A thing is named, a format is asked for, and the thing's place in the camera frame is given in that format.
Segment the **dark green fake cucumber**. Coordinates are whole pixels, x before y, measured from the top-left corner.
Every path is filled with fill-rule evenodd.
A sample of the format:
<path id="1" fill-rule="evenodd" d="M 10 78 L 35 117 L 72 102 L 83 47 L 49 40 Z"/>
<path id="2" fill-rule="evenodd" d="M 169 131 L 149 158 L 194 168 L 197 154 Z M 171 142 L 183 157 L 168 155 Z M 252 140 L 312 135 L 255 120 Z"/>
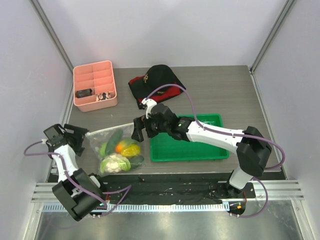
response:
<path id="1" fill-rule="evenodd" d="M 109 141 L 106 144 L 104 153 L 110 155 L 115 151 L 117 144 L 121 141 L 123 137 L 123 130 L 116 130 L 109 138 Z"/>

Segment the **clear zip top bag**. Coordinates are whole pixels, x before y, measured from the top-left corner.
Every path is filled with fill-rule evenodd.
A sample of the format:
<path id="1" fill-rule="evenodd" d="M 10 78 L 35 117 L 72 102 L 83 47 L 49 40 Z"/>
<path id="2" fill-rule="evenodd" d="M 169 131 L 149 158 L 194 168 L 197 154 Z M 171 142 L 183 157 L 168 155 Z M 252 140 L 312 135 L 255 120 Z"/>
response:
<path id="1" fill-rule="evenodd" d="M 134 124 L 127 123 L 85 135 L 99 160 L 100 175 L 125 174 L 145 166 L 143 147 L 132 139 L 133 131 Z"/>

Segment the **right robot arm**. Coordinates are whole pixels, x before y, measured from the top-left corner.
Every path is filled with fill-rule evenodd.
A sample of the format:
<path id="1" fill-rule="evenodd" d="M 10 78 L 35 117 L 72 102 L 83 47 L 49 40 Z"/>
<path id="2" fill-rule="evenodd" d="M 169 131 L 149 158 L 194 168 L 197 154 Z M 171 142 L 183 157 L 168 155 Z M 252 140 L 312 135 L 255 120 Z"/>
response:
<path id="1" fill-rule="evenodd" d="M 226 193 L 233 198 L 243 193 L 252 178 L 263 175 L 272 152 L 267 139 L 255 127 L 234 130 L 212 126 L 196 117 L 177 116 L 162 103 L 148 105 L 145 114 L 133 120 L 131 138 L 143 142 L 142 130 L 150 139 L 166 133 L 177 141 L 208 144 L 234 153 L 238 166 L 231 172 L 225 186 Z"/>

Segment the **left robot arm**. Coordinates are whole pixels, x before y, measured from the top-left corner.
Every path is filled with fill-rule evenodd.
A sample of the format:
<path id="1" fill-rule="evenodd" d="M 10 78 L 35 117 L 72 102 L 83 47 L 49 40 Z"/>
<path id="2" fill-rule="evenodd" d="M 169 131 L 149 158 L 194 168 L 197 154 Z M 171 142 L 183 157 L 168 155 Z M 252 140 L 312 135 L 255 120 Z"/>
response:
<path id="1" fill-rule="evenodd" d="M 81 156 L 83 141 L 88 129 L 70 125 L 54 124 L 43 131 L 47 137 L 49 157 L 56 163 L 58 183 L 52 187 L 54 196 L 77 222 L 106 200 L 107 188 L 102 178 L 87 174 L 76 163 Z"/>

